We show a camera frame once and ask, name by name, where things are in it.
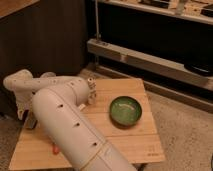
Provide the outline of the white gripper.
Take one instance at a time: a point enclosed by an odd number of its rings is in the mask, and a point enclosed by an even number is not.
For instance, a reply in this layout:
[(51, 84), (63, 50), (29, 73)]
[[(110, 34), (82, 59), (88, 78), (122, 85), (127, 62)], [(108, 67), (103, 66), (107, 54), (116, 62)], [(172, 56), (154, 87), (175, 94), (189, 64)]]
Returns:
[(15, 97), (18, 119), (23, 120), (24, 110), (29, 110), (32, 107), (33, 94), (31, 92), (16, 92)]

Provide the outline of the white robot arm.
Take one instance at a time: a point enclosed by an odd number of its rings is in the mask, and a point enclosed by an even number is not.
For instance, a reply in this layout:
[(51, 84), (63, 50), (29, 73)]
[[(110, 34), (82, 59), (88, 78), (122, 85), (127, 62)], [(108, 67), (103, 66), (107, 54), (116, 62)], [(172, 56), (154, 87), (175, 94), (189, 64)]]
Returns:
[(78, 171), (137, 171), (79, 109), (95, 100), (94, 79), (51, 72), (35, 78), (29, 70), (22, 69), (5, 77), (3, 85), (15, 94), (19, 110), (33, 112)]

